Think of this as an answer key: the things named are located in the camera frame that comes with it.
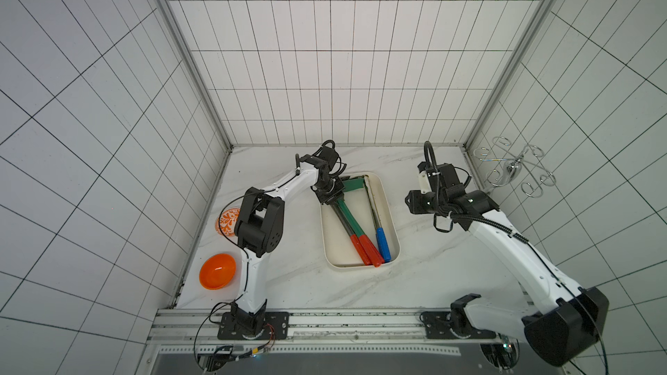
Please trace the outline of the green hoe red handle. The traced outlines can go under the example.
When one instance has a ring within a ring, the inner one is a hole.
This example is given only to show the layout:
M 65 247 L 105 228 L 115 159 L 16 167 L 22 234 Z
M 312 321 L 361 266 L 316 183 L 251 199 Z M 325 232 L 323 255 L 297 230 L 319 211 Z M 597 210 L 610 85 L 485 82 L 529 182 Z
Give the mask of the green hoe red handle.
M 364 175 L 362 175 L 362 176 L 357 176 L 357 177 L 353 177 L 353 178 L 347 177 L 347 179 L 343 181 L 343 184 L 344 184 L 344 187 L 345 187 L 344 191 L 345 191 L 346 193 L 351 193 L 351 192 L 354 192 L 354 191 L 358 191 L 358 190 L 363 189 L 363 190 L 364 190 L 364 193 L 366 194 L 366 197 L 367 197 L 367 199 L 368 199 L 368 196 L 367 196 L 367 193 L 366 193 L 366 189 L 365 189 L 365 186 L 364 186 L 364 178 L 363 178 L 363 176 L 364 176 Z M 371 208 L 370 208 L 370 206 L 369 206 L 369 201 L 368 201 L 368 207 L 369 207 L 369 209 L 370 209 L 371 217 L 372 217 L 372 220 L 373 220 L 373 216 L 372 216 Z
M 384 264 L 385 262 L 381 258 L 378 248 L 373 243 L 371 243 L 369 237 L 363 231 L 361 225 L 356 220 L 351 210 L 347 206 L 347 203 L 345 203 L 343 199 L 339 199 L 335 204 L 338 204 L 340 206 L 340 209 L 343 211 L 345 217 L 347 218 L 348 222 L 354 229 L 354 232 L 358 236 L 361 246 L 364 248 L 366 254 L 368 255 L 368 257 L 372 262 L 370 266 L 380 267 L 382 264 Z

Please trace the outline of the cream plastic storage tray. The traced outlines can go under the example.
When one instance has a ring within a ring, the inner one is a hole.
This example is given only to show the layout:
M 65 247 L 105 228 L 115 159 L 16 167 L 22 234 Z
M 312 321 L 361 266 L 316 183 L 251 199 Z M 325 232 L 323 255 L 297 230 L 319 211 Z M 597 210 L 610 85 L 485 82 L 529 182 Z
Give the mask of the cream plastic storage tray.
M 366 171 L 350 175 L 354 182 L 350 190 L 343 193 L 347 206 L 345 217 L 353 218 L 348 227 L 358 238 L 366 236 L 387 265 L 399 260 L 401 245 L 394 225 L 387 195 L 380 177 Z M 344 227 L 339 215 L 328 205 L 321 206 L 321 232 L 325 258 L 336 271 L 371 270 L 372 264 L 363 262 Z

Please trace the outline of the grey speckled hoe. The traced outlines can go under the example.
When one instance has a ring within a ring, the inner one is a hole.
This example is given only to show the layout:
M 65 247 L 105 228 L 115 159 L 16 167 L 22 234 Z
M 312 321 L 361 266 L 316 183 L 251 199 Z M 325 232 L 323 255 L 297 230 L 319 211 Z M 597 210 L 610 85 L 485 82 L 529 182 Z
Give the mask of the grey speckled hoe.
M 349 236 L 349 239 L 351 240 L 354 249 L 356 250 L 357 254 L 361 258 L 363 264 L 365 266 L 370 266 L 372 264 L 370 258 L 366 254 L 364 248 L 361 246 L 360 240 L 356 233 L 354 232 L 354 229 L 348 222 L 347 218 L 345 217 L 343 211 L 340 209 L 340 206 L 338 204 L 332 204 L 331 208 L 333 208 L 333 211 L 335 212 L 336 216 L 338 217 L 341 225 L 344 227 L 346 233 Z

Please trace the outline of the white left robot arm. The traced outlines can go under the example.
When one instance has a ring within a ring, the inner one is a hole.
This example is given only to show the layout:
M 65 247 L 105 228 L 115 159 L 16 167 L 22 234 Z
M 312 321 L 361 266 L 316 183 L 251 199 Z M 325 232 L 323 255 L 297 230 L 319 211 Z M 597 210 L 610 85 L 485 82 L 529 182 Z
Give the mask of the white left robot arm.
M 295 170 L 267 187 L 250 187 L 243 195 L 234 226 L 237 246 L 243 251 L 242 293 L 231 305 L 231 316 L 244 331 L 257 335 L 265 324 L 269 256 L 281 241 L 288 202 L 310 189 L 322 205 L 342 198 L 340 175 L 347 164 L 340 160 L 333 140 L 312 155 L 295 156 Z

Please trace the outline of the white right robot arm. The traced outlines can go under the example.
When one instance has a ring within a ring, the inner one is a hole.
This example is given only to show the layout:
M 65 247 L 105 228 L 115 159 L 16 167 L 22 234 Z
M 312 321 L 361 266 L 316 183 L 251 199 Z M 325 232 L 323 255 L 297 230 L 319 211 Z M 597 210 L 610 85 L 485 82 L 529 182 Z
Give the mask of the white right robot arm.
M 466 339 L 486 330 L 526 342 L 551 366 L 564 366 L 593 345 L 604 345 L 608 298 L 560 271 L 510 222 L 487 193 L 467 191 L 457 169 L 437 163 L 431 142 L 418 166 L 420 189 L 405 203 L 413 215 L 447 219 L 446 233 L 461 227 L 489 248 L 524 293 L 520 302 L 502 305 L 469 293 L 450 306 L 450 332 Z

